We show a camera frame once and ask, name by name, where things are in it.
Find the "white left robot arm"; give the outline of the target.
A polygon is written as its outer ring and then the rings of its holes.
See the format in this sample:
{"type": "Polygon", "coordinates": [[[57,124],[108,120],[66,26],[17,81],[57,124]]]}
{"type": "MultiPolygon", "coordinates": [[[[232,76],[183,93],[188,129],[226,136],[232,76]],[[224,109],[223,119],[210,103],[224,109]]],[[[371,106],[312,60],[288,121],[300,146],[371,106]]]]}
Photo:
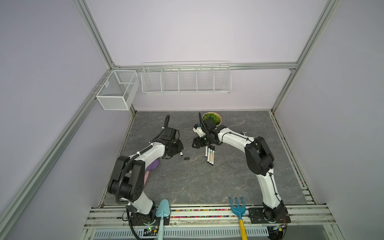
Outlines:
{"type": "Polygon", "coordinates": [[[128,157],[118,157],[109,180],[108,193],[115,196],[117,204],[125,204],[127,212],[143,224],[156,220],[156,204],[144,193],[146,169],[155,160],[171,159],[184,149],[180,132],[169,127],[169,120],[167,115],[161,132],[146,148],[128,157]]]}

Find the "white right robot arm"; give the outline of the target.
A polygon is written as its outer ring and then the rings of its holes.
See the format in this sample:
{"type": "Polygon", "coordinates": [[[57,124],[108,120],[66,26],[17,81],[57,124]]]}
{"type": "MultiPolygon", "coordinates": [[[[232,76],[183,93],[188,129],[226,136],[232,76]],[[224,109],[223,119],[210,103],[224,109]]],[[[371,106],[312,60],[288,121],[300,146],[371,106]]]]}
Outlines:
{"type": "Polygon", "coordinates": [[[210,145],[228,144],[242,151],[247,166],[256,175],[263,196],[263,217],[269,223],[283,220],[290,222],[287,208],[278,193],[274,175],[274,156],[262,137],[248,137],[236,133],[223,125],[215,125],[212,120],[203,120],[195,124],[193,131],[198,134],[192,147],[200,149],[210,145]]]}

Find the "pink purple small trowel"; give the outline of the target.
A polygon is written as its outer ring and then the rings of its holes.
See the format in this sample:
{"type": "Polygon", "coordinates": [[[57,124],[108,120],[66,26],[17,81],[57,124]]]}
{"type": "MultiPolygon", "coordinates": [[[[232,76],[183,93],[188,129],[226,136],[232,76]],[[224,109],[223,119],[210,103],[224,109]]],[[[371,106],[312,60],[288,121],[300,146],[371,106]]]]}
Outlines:
{"type": "Polygon", "coordinates": [[[146,169],[146,173],[145,173],[145,177],[144,177],[144,185],[146,185],[147,181],[148,181],[148,178],[149,178],[149,175],[150,175],[150,172],[155,170],[160,164],[160,159],[156,159],[153,163],[151,163],[147,169],[146,169]]]}

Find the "teal garden trowel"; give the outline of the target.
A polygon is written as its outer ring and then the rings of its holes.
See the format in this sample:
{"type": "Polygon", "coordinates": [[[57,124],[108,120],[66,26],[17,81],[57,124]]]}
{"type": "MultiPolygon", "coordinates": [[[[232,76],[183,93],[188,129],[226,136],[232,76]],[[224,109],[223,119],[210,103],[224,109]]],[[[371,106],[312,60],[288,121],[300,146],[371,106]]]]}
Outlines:
{"type": "Polygon", "coordinates": [[[164,199],[160,202],[156,211],[156,217],[160,218],[159,231],[157,235],[158,240],[164,239],[165,218],[168,218],[170,214],[171,214],[170,203],[168,200],[164,199]]]}

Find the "white mesh basket small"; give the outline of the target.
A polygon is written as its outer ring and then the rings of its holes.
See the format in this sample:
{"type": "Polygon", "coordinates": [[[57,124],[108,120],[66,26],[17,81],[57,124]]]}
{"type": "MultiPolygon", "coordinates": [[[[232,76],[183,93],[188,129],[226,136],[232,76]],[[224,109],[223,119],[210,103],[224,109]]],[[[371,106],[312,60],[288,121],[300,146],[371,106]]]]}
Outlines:
{"type": "Polygon", "coordinates": [[[139,86],[136,71],[112,70],[96,97],[104,110],[129,111],[139,86]]]}

